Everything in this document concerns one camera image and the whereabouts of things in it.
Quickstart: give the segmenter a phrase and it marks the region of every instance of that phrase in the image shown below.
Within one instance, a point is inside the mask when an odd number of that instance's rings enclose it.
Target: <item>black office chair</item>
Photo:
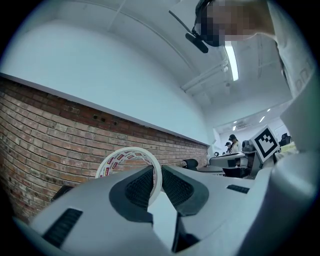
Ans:
[[[280,146],[284,146],[291,143],[291,136],[288,136],[287,133],[282,134],[281,141],[279,142]]]
[[[197,171],[197,166],[198,166],[198,161],[196,159],[184,159],[186,166],[183,166],[183,168],[192,170],[192,171]]]

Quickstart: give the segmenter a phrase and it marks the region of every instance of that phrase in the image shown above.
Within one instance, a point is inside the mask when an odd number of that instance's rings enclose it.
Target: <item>office chair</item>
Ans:
[[[183,168],[192,170],[192,171],[197,171],[197,166],[198,166],[198,161],[196,159],[184,159],[186,166]]]

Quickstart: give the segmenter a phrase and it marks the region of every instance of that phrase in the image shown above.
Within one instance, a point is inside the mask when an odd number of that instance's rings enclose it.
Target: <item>vent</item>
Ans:
[[[80,210],[71,208],[67,209],[43,235],[43,239],[59,248],[77,223],[82,213],[83,212]]]
[[[237,186],[237,185],[229,185],[226,188],[229,190],[237,191],[237,192],[244,193],[244,194],[247,194],[250,189],[250,188],[247,188],[244,186]]]

